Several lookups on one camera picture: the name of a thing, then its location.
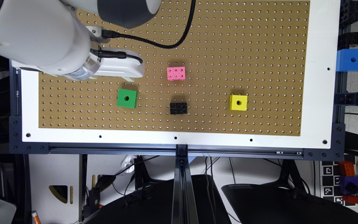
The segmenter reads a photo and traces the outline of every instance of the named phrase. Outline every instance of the purple block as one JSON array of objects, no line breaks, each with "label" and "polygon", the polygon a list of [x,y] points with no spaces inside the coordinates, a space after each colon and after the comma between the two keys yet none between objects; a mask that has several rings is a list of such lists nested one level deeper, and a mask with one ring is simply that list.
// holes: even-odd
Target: purple block
[{"label": "purple block", "polygon": [[340,191],[342,194],[351,194],[348,192],[345,187],[348,185],[348,183],[353,183],[356,186],[358,186],[358,175],[352,176],[352,177],[345,177],[341,176],[340,178]]}]

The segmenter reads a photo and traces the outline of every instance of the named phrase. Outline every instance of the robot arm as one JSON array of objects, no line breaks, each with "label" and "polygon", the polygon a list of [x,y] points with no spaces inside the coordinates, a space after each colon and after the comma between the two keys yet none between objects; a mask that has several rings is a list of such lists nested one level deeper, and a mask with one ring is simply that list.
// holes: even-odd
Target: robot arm
[{"label": "robot arm", "polygon": [[[86,10],[98,10],[97,12],[101,11],[98,6],[102,2],[104,1],[67,1],[73,6],[87,7]],[[118,7],[123,4],[122,1],[109,2],[117,3],[115,6]],[[147,3],[144,7],[151,14]],[[144,65],[136,59],[101,58],[98,55],[102,50],[99,40],[71,15],[69,8],[58,0],[0,0],[0,55],[18,62],[14,65],[19,68],[32,68],[72,80],[84,80],[92,75],[102,74],[143,76]],[[118,15],[116,18],[119,21],[124,17]],[[138,23],[133,19],[128,25],[141,25],[147,22],[148,19],[145,18],[151,17],[142,17]],[[131,51],[126,54],[137,55]],[[115,65],[120,66],[117,72],[114,72]]]}]

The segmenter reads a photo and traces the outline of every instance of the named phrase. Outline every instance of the blue block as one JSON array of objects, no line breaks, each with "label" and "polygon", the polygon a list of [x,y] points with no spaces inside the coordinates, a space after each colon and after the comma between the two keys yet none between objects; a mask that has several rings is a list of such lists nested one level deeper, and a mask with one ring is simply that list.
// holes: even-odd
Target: blue block
[{"label": "blue block", "polygon": [[336,54],[337,72],[358,71],[358,49],[342,49]]},{"label": "blue block", "polygon": [[340,180],[340,187],[339,187],[339,191],[342,193],[342,194],[351,194],[351,192],[347,191],[346,190],[346,186],[349,184],[349,183],[353,183],[355,184],[356,186],[358,186],[358,175],[355,175],[355,176],[352,176],[352,177],[345,177],[345,176],[341,176],[339,178]]}]

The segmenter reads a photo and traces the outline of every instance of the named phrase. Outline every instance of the white frame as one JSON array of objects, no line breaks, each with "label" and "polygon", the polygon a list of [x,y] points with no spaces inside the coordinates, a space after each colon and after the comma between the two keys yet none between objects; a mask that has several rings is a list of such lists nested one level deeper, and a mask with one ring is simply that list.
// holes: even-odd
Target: white frame
[{"label": "white frame", "polygon": [[[39,92],[39,76],[37,72],[22,71],[22,140],[329,149],[339,7],[340,0],[311,0],[310,3],[301,136],[39,128],[39,96],[36,94]],[[31,133],[31,137],[27,138],[27,133]]]}]

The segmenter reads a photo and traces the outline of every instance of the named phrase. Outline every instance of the black block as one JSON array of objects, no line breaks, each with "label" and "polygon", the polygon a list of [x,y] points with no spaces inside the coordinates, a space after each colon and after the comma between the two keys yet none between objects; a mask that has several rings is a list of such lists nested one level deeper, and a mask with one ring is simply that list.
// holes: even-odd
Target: black block
[{"label": "black block", "polygon": [[358,21],[358,1],[345,0],[341,3],[339,26],[348,26]]},{"label": "black block", "polygon": [[338,50],[358,46],[358,32],[342,34],[338,37]]},{"label": "black block", "polygon": [[347,190],[351,194],[356,194],[356,193],[358,193],[358,186],[356,186],[356,184],[353,184],[352,182],[350,182],[346,185],[345,190]]},{"label": "black block", "polygon": [[187,103],[170,103],[170,114],[187,114]]}]

